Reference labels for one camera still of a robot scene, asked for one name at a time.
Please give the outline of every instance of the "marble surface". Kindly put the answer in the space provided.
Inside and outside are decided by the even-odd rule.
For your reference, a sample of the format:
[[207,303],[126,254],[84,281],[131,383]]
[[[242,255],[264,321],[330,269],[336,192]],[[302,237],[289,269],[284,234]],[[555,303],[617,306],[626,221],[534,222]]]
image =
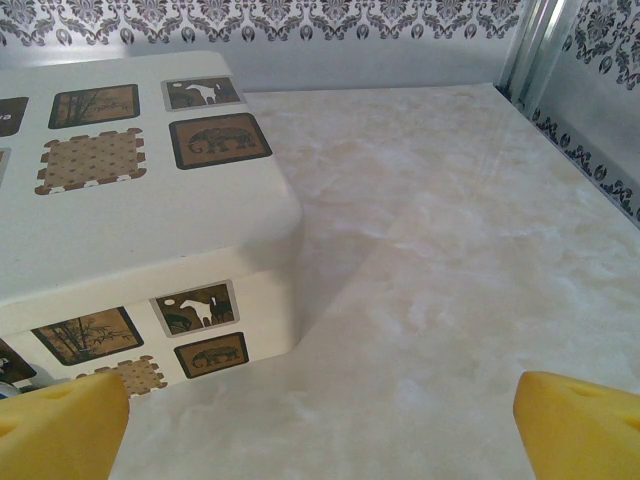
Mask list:
[[303,338],[134,398],[114,479],[531,480],[523,371],[640,393],[640,234],[490,85],[248,99]]

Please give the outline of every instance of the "box lid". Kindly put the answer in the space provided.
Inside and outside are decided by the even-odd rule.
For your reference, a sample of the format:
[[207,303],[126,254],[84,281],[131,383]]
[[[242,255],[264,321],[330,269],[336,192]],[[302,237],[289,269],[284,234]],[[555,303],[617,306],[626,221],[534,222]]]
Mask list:
[[[0,137],[0,148],[10,149],[0,183],[0,336],[291,260],[301,207],[270,152],[202,168],[176,162],[170,124],[236,114],[249,118],[248,107],[240,100],[169,111],[162,82],[230,74],[223,58],[210,52],[0,71],[2,98],[28,98],[19,132]],[[62,102],[62,110],[76,108],[57,94],[130,85],[139,97],[137,116],[133,109],[130,118],[55,128],[54,102]],[[117,100],[121,93],[112,96]],[[183,148],[196,138],[197,129],[189,128],[180,140]],[[225,131],[231,132],[231,143],[221,142],[219,132],[209,139],[215,152],[252,149],[246,142],[253,140],[237,128]],[[75,148],[70,139],[101,142],[105,132],[129,132],[123,148],[130,154],[135,149],[143,174],[47,191],[52,183],[48,178],[44,184],[43,156],[51,168],[53,153]],[[207,148],[203,141],[193,150]]]

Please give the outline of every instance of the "black and white wallpaper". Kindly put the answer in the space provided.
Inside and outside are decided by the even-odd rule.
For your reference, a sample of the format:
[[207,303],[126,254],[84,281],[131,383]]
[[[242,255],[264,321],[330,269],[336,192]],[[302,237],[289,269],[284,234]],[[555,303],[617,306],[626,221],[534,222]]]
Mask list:
[[521,0],[0,0],[0,44],[504,39]]
[[586,0],[562,52],[531,120],[640,227],[640,0]]
[[640,82],[640,0],[588,0],[562,50],[633,90]]

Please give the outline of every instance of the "box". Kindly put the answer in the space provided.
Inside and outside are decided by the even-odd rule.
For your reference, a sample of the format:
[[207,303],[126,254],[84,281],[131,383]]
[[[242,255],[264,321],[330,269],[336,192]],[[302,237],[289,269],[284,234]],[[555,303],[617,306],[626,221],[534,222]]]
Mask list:
[[302,209],[220,55],[0,83],[8,381],[115,371],[139,395],[293,348]]

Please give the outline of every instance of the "elephant picture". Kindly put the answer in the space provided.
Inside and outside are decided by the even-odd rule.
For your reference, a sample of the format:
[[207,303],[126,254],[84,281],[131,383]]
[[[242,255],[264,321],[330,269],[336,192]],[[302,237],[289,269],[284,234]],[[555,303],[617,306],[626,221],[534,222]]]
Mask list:
[[256,144],[244,128],[207,128],[189,139],[188,148],[193,153],[216,153],[229,150],[228,142],[235,142],[236,149],[255,147]]
[[169,124],[181,170],[269,157],[273,154],[255,117],[234,113]]
[[205,365],[202,363],[204,361],[206,362],[206,366],[210,367],[212,363],[220,363],[221,358],[224,358],[224,361],[229,361],[238,358],[238,356],[238,349],[235,347],[208,348],[197,353],[193,357],[191,365],[200,368]]
[[174,349],[187,378],[235,367],[249,361],[242,332],[208,338]]

